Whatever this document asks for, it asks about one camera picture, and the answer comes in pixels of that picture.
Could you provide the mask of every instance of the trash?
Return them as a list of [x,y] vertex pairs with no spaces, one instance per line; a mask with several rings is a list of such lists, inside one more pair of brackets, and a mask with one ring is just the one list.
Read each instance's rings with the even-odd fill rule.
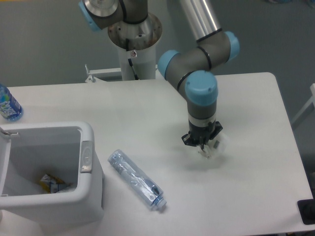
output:
[[70,186],[70,184],[66,184],[62,179],[50,174],[45,174],[39,181],[39,184],[48,193],[57,193]]

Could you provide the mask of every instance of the water bottle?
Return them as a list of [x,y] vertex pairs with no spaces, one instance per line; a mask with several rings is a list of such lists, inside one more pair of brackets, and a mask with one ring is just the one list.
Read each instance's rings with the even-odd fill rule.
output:
[[151,210],[162,211],[166,200],[162,189],[157,186],[126,154],[116,150],[108,162],[115,168],[121,177],[145,201]]
[[10,93],[9,89],[0,84],[0,114],[9,121],[16,121],[23,115],[23,109]]

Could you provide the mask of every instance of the black object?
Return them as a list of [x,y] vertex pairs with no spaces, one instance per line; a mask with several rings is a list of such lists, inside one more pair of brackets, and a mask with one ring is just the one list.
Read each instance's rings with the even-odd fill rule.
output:
[[[215,126],[215,128],[214,131],[211,133],[211,130],[213,130],[212,129],[213,125]],[[219,121],[216,121],[215,123],[211,124],[211,126],[205,128],[200,127],[198,128],[200,129],[198,130],[198,132],[196,130],[189,131],[188,134],[182,136],[182,140],[185,145],[192,147],[200,146],[202,150],[204,144],[207,144],[209,140],[213,140],[221,132],[221,130],[223,130],[223,127]]]
[[299,200],[297,205],[305,225],[315,224],[315,199]]

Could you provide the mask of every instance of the white table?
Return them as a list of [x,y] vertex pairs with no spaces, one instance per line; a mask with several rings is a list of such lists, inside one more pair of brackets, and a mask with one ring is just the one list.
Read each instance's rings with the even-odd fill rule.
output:
[[[105,216],[85,225],[40,226],[4,211],[0,235],[244,236],[315,229],[299,215],[297,201],[312,195],[275,77],[217,78],[217,118],[231,142],[214,160],[183,144],[186,102],[166,81],[10,88],[25,109],[18,122],[92,125],[106,175]],[[109,165],[118,148],[164,190],[164,213],[148,211]]]

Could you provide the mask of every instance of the bin handle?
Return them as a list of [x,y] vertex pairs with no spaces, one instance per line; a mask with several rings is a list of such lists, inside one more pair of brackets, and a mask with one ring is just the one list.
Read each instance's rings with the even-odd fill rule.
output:
[[0,127],[0,132],[1,132],[2,134],[4,134],[4,135],[9,135],[9,136],[11,136],[12,134],[18,134],[18,133],[11,133],[11,132],[5,131],[5,130],[2,129],[1,127]]

